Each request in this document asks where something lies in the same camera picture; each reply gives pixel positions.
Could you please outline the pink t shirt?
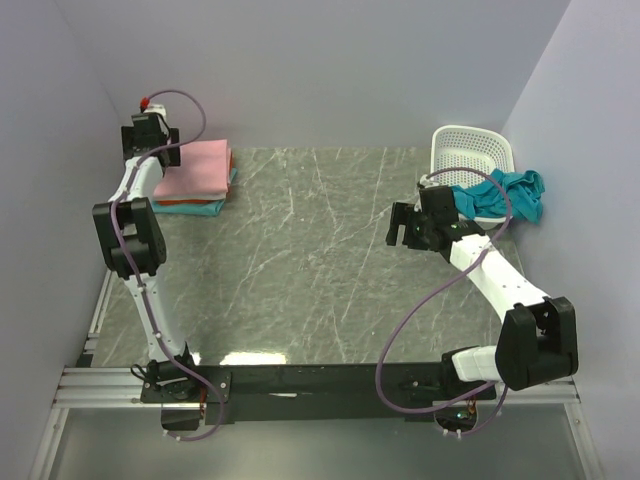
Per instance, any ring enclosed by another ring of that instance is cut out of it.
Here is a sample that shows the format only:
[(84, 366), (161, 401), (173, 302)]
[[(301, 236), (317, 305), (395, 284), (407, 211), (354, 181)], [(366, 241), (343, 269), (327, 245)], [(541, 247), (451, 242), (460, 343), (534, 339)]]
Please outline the pink t shirt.
[(160, 203), (203, 203), (224, 199), (233, 167), (227, 140), (197, 141), (181, 147), (181, 165), (168, 167), (155, 188)]

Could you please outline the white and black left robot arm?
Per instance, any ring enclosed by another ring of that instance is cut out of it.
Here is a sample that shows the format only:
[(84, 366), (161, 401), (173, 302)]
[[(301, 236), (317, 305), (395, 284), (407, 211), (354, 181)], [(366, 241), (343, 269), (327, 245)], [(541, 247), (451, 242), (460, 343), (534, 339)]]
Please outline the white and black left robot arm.
[(151, 379), (164, 377), (166, 392), (186, 402), (199, 392), (200, 378), (188, 369), (192, 357), (185, 336), (169, 317), (162, 271), (167, 248), (151, 205), (166, 169), (180, 164), (179, 130), (168, 126), (163, 106), (151, 105), (121, 128), (121, 139), (123, 177), (109, 200), (93, 207), (93, 221), (107, 268), (124, 282), (135, 302)]

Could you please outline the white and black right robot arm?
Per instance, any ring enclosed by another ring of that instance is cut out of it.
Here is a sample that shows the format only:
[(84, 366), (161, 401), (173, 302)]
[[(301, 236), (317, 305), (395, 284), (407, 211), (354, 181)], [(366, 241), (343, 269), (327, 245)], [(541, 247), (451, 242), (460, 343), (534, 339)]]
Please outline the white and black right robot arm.
[(501, 381), (520, 391), (577, 372), (572, 303), (535, 287), (502, 256), (480, 225), (461, 219), (451, 188), (422, 187), (418, 203), (394, 203), (386, 242), (441, 254), (474, 284), (501, 320), (496, 345), (467, 347), (445, 356), (447, 368), (438, 377), (444, 395), (460, 399), (478, 381)]

